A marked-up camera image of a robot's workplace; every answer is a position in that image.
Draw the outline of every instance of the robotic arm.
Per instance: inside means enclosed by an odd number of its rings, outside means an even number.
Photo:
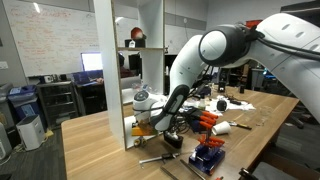
[[[253,59],[268,68],[320,121],[319,51],[320,29],[288,14],[270,16],[256,30],[242,25],[217,26],[192,37],[178,54],[171,67],[167,103],[146,103],[149,93],[135,96],[134,108],[157,110],[135,111],[136,118],[145,113],[143,118],[150,117],[156,130],[167,130],[205,66],[232,68]]]

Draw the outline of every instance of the wooden table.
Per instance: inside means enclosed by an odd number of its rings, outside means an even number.
[[[223,149],[226,157],[217,167],[213,176],[206,178],[215,179],[224,176],[225,179],[238,179],[239,170],[250,168],[271,138],[278,132],[291,110],[298,103],[298,99],[266,94],[246,90],[239,94],[237,89],[228,87],[228,94],[252,103],[257,109],[269,106],[274,112],[264,126],[256,126],[260,118],[255,113],[252,120],[245,121],[241,110],[228,110],[218,119],[222,121],[235,120],[247,124],[251,131],[232,127],[231,133],[221,135],[219,138],[226,141]],[[132,115],[132,106],[124,107],[125,116]],[[190,130],[183,134],[184,142],[180,150],[172,148],[159,136],[149,140],[144,148],[132,148],[125,151],[112,136],[108,124],[108,113],[101,112],[62,123],[62,135],[66,173],[72,179],[170,179],[160,170],[161,161],[147,163],[144,169],[139,166],[139,160],[158,157],[166,152],[181,152],[179,158],[170,160],[163,167],[179,179],[194,179],[180,162],[182,158],[188,162],[188,157],[198,145],[196,140],[199,135]]]

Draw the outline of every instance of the pliers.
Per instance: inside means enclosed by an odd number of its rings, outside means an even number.
[[[237,124],[236,122],[234,121],[229,121],[228,122],[230,126],[237,126],[237,127],[240,127],[240,128],[244,128],[244,129],[248,129],[248,130],[251,130],[252,128],[248,125],[244,125],[244,124]]]

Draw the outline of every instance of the red object on shelf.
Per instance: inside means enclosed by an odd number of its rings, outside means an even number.
[[[262,20],[251,20],[251,21],[246,21],[246,26],[248,28],[252,28],[254,25],[258,25]]]

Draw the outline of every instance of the box on shelf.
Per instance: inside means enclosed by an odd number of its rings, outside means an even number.
[[[139,47],[146,47],[146,40],[145,39],[126,39],[124,40],[125,47],[131,48],[139,48]]]

